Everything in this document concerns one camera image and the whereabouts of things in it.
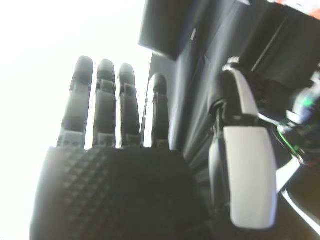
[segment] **white background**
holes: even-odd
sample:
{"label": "white background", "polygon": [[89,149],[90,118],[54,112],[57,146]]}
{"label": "white background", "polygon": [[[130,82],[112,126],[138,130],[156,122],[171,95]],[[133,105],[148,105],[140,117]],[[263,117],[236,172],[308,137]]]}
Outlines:
{"label": "white background", "polygon": [[[57,142],[79,56],[93,59],[93,84],[102,59],[113,61],[116,71],[131,64],[143,107],[152,55],[137,44],[144,2],[0,1],[1,240],[29,239],[39,172]],[[93,116],[94,94],[89,111]]]}

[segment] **bright light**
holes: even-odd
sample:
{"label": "bright light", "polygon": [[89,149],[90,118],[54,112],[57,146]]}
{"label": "bright light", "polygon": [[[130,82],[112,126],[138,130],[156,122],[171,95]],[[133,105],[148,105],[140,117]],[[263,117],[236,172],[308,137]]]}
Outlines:
{"label": "bright light", "polygon": [[94,85],[102,59],[113,61],[116,71],[122,63],[131,64],[139,107],[143,109],[152,55],[137,44],[144,3],[0,3],[1,240],[29,239],[39,172],[48,147],[57,142],[78,57],[93,59]]}

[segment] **textured grip pad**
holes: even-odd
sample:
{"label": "textured grip pad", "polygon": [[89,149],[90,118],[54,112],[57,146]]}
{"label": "textured grip pad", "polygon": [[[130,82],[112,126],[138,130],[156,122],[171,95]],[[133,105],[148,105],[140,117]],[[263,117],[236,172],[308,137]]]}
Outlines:
{"label": "textured grip pad", "polygon": [[178,152],[51,148],[30,239],[173,240],[208,218]]}

